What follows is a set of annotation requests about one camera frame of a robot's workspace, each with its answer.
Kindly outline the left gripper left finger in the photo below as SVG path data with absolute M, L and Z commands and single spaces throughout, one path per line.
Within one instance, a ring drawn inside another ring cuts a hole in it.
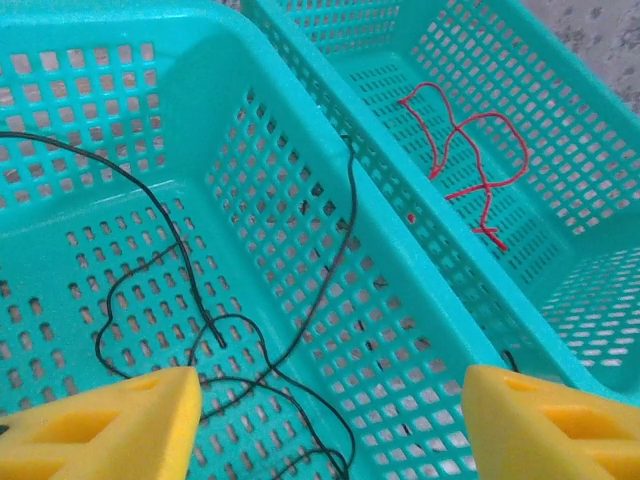
M 196 370 L 172 367 L 1 419 L 4 479 L 183 479 L 202 406 Z

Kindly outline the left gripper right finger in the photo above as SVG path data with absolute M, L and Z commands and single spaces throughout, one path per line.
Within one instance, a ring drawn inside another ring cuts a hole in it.
M 482 479 L 636 479 L 639 410 L 489 365 L 466 370 L 462 407 Z

